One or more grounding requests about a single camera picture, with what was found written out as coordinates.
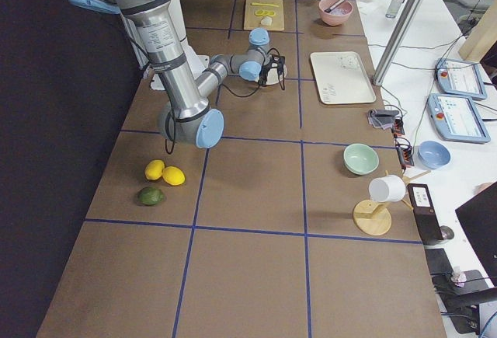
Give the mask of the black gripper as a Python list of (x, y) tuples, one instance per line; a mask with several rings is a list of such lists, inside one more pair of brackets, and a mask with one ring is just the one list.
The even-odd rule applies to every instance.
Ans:
[(263, 66), (259, 73), (259, 83), (270, 83), (272, 70), (273, 68), (270, 66)]

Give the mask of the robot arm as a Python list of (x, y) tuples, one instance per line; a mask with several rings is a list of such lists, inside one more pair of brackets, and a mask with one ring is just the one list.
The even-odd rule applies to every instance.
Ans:
[(169, 102), (158, 128), (172, 143), (212, 148), (224, 130), (224, 116), (210, 106), (208, 96), (228, 75), (239, 75), (258, 86), (284, 83), (284, 58), (269, 45), (267, 30), (249, 34), (244, 54), (221, 54), (194, 76), (176, 32), (169, 6), (172, 0), (68, 0), (72, 5), (129, 19), (143, 44), (144, 55), (163, 84)]

